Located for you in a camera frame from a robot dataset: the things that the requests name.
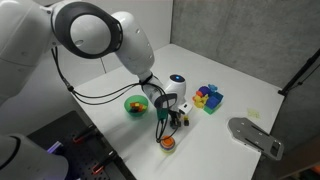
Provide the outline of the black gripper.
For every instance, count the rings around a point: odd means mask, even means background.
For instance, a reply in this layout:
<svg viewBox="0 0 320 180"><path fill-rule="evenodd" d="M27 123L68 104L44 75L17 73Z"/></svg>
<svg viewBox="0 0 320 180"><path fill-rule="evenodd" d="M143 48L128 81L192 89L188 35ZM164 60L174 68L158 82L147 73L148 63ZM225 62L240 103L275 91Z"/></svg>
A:
<svg viewBox="0 0 320 180"><path fill-rule="evenodd" d="M171 108L168 109L168 116L170 120L170 127L172 129L177 129L181 126L182 114L179 111L174 111Z"/></svg>

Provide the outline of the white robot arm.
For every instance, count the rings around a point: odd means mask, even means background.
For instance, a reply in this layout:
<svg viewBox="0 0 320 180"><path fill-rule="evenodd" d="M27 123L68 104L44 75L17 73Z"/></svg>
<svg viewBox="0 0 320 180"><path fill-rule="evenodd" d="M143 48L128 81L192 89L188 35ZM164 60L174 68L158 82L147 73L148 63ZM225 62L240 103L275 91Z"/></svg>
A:
<svg viewBox="0 0 320 180"><path fill-rule="evenodd" d="M157 109L160 120L180 115L186 104L186 81L179 75L163 86L153 75L154 54L132 14L108 14L82 0L42 6L33 0L0 0L0 99L17 95L40 57L57 47L86 59L116 54L139 78L138 85ZM1 180L63 180L69 164L22 134L0 137Z"/></svg>

